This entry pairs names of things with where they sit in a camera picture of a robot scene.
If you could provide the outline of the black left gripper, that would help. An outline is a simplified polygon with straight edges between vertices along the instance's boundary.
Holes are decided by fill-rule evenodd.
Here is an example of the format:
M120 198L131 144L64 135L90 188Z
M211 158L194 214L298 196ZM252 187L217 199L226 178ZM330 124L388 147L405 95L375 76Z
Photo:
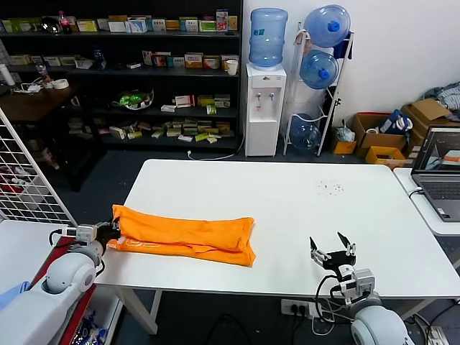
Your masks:
M96 224L96 241L101 245L107 245L112 240L121 238L119 232L119 217L113 218L111 222L101 222Z

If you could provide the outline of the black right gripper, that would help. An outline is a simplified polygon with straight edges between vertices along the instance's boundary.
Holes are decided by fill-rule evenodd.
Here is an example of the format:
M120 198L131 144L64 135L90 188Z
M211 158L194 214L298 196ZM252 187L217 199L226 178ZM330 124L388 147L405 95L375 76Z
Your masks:
M351 274L352 267L355 265L356 244L341 232L337 232L345 250L325 253L320 250L313 238L310 236L310 257L318 265L322 265L325 270L330 270L337 277L346 277Z

